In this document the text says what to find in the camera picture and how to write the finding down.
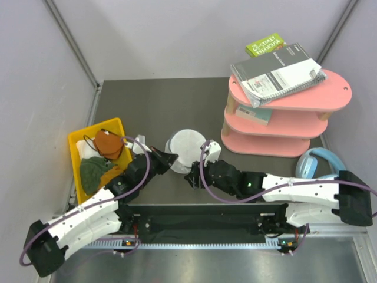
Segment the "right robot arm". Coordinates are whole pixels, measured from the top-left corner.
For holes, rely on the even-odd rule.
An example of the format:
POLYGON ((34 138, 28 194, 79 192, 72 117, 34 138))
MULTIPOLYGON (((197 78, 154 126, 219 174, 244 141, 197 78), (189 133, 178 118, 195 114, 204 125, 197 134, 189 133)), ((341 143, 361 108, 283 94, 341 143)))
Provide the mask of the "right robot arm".
POLYGON ((194 162, 184 179, 193 189, 205 189, 214 198, 211 187, 234 196, 235 204, 278 202, 277 211, 271 216, 263 213, 257 220, 265 235, 303 232, 315 222, 368 227, 376 218, 371 205, 374 191, 347 170, 331 177, 300 179, 241 171, 219 160, 194 162))

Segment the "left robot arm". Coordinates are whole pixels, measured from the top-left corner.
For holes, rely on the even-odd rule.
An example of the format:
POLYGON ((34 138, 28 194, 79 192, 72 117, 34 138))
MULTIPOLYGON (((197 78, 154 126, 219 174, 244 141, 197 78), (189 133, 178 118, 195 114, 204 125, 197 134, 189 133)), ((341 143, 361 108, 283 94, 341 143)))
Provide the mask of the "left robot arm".
POLYGON ((22 256, 27 256, 40 277, 60 269, 74 253, 112 233, 129 233, 134 215, 128 203, 154 176, 167 172, 178 155, 154 147, 138 154, 125 171, 96 194, 67 213, 43 223, 31 224, 22 256))

